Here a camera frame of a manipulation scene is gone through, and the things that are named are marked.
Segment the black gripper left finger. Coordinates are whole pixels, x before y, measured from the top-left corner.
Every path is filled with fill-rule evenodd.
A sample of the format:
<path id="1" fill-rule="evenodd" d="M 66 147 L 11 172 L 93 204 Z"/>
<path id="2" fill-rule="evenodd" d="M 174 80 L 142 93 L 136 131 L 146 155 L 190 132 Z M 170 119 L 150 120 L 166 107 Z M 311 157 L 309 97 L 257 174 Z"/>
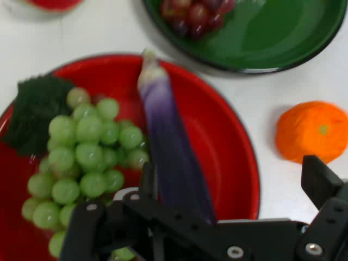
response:
<path id="1" fill-rule="evenodd" d="M 155 200 L 154 166 L 143 167 L 138 191 L 105 206 L 101 201 L 73 211 L 59 260 L 107 260 L 117 248 L 129 247 L 141 260 L 163 260 L 163 236 L 148 216 Z"/>

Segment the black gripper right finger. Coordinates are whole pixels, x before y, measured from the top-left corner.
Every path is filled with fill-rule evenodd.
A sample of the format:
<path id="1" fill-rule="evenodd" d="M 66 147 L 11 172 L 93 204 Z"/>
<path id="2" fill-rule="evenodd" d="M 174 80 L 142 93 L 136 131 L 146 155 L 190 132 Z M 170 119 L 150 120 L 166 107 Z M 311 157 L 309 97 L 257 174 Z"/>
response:
<path id="1" fill-rule="evenodd" d="M 298 260 L 347 259 L 347 183 L 317 156 L 305 156 L 301 187 L 318 209 L 296 245 Z"/>

